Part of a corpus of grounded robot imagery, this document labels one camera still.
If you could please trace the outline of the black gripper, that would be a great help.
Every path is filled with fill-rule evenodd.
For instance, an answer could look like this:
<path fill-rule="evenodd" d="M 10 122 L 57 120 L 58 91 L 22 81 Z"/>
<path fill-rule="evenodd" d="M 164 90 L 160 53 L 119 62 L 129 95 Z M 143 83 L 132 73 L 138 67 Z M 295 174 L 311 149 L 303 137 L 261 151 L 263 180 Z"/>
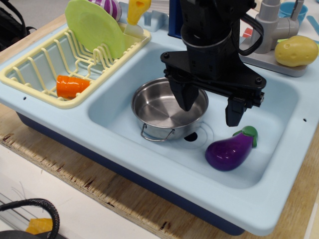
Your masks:
<path fill-rule="evenodd" d="M 266 85 L 260 76 L 240 59 L 238 25 L 212 32 L 183 25 L 181 38 L 185 51 L 165 52 L 164 74 L 181 109 L 188 112 L 203 89 L 228 98 L 226 124 L 238 126 L 246 108 L 260 106 Z"/>

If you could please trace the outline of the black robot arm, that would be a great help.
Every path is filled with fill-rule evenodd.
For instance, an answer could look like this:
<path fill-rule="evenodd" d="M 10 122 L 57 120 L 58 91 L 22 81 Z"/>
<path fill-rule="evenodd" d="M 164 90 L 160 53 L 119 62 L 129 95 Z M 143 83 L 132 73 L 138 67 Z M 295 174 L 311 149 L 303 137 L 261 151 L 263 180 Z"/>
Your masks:
<path fill-rule="evenodd" d="M 161 61 L 170 88 L 184 111 L 199 90 L 227 97 L 228 126 L 237 126 L 244 112 L 259 106 L 266 79 L 247 67 L 241 56 L 262 43 L 262 25 L 248 15 L 253 0 L 182 0 L 181 38 L 185 51 L 165 52 Z"/>

